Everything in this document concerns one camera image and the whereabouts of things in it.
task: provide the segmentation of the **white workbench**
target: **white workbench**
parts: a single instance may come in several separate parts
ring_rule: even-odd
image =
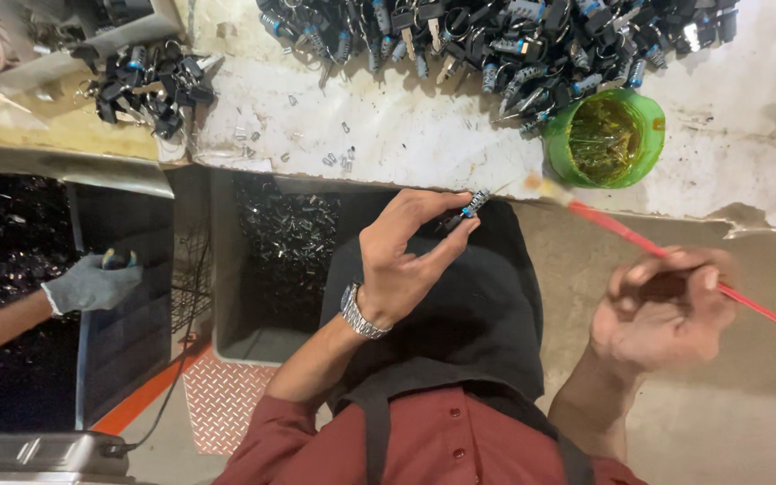
[[[489,188],[534,199],[542,144],[494,125],[498,96],[480,95],[480,74],[436,86],[441,63],[421,82],[407,59],[374,82],[358,59],[323,90],[318,63],[284,55],[259,24],[253,1],[197,0],[183,19],[198,49],[227,54],[214,77],[219,102],[198,133],[196,160],[222,168],[302,174],[450,190]],[[737,229],[776,228],[776,1],[738,4],[732,43],[647,72],[641,94],[666,114],[666,146],[654,170],[619,190],[581,190],[601,209],[722,218]],[[237,35],[217,37],[230,22]],[[341,156],[354,147],[351,169]],[[337,163],[323,163],[332,155]]]

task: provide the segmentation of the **wire basket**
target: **wire basket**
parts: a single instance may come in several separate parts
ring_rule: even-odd
[[[178,239],[176,264],[172,270],[172,333],[186,327],[188,318],[199,317],[211,307],[209,261],[208,230],[191,229],[188,237]]]

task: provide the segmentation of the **gray work glove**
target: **gray work glove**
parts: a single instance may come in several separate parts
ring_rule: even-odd
[[[84,256],[65,274],[41,283],[56,315],[73,310],[109,310],[142,281],[142,267],[101,269],[101,255]]]

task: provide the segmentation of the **paintbrush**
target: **paintbrush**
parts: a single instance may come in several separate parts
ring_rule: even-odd
[[[640,236],[635,231],[633,231],[632,229],[629,229],[627,226],[618,222],[616,219],[612,218],[611,216],[608,216],[603,212],[592,209],[588,205],[578,201],[576,197],[574,197],[571,193],[567,192],[564,189],[564,187],[562,187],[561,185],[551,180],[538,177],[534,174],[530,175],[526,179],[526,183],[529,187],[533,188],[534,191],[537,192],[538,194],[555,200],[559,204],[562,204],[565,207],[567,207],[568,210],[570,210],[571,212],[576,213],[577,215],[583,217],[588,221],[593,222],[596,225],[599,225],[604,229],[608,229],[608,230],[611,230],[612,232],[615,232],[616,234],[623,237],[624,239],[627,239],[633,245],[648,251],[652,255],[658,256],[660,258],[663,258],[666,256],[666,251],[663,248],[657,246],[656,244],[646,239],[645,237]],[[718,283],[717,289],[720,290],[721,293],[731,298],[732,300],[735,300],[741,304],[744,304],[745,306],[748,306],[750,309],[762,314],[763,316],[765,316],[770,321],[776,324],[776,313],[772,312],[771,310],[768,310],[766,307],[762,306],[761,304],[758,304],[755,301],[750,300],[748,297],[742,295],[741,293],[737,292],[733,288],[726,286],[724,283]]]

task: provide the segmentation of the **metal watch band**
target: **metal watch band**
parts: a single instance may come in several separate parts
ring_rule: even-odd
[[[358,296],[358,283],[352,282],[346,287],[346,291],[343,292],[343,298],[340,301],[340,314],[349,322],[352,326],[352,330],[356,331],[359,335],[366,336],[372,340],[383,337],[388,330],[382,330],[370,325],[370,322],[366,321],[361,316],[361,311],[358,309],[358,303],[355,301]]]

